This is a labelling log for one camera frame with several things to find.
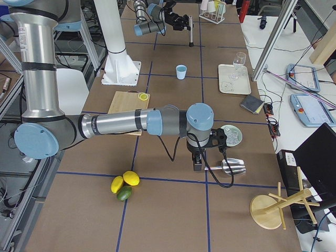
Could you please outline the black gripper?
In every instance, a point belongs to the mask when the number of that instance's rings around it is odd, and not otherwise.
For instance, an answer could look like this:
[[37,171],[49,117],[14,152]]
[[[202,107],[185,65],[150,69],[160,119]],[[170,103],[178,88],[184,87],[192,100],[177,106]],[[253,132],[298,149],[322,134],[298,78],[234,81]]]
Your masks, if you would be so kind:
[[206,148],[218,147],[220,153],[226,153],[227,136],[222,128],[207,131],[190,130],[187,132],[187,149],[192,154],[193,170],[201,171],[202,156]]
[[165,22],[173,27],[173,30],[192,30],[194,24],[189,25],[189,17],[187,15],[180,16],[173,12],[176,1],[166,1],[164,5]]

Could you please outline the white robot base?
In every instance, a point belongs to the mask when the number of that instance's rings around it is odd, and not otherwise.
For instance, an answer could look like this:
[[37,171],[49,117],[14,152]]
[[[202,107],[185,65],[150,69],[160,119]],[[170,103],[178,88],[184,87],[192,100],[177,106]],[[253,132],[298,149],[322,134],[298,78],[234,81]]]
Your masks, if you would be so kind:
[[94,1],[108,51],[102,77],[103,85],[131,86],[138,83],[141,62],[127,53],[117,1]]

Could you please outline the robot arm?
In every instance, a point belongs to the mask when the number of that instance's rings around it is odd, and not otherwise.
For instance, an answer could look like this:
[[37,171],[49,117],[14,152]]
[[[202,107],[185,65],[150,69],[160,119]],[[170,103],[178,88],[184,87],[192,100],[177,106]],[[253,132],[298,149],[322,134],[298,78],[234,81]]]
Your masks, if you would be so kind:
[[173,30],[186,30],[192,35],[193,17],[175,13],[175,5],[176,1],[133,1],[135,35],[158,33],[165,36],[167,25],[172,26]]
[[8,1],[17,24],[26,111],[14,133],[18,149],[33,159],[45,159],[96,135],[145,131],[151,135],[186,138],[194,170],[205,163],[207,148],[226,152],[226,135],[214,129],[214,113],[204,103],[187,110],[175,106],[89,115],[82,114],[88,96],[84,77],[70,77],[58,87],[54,30],[80,19],[79,1]]

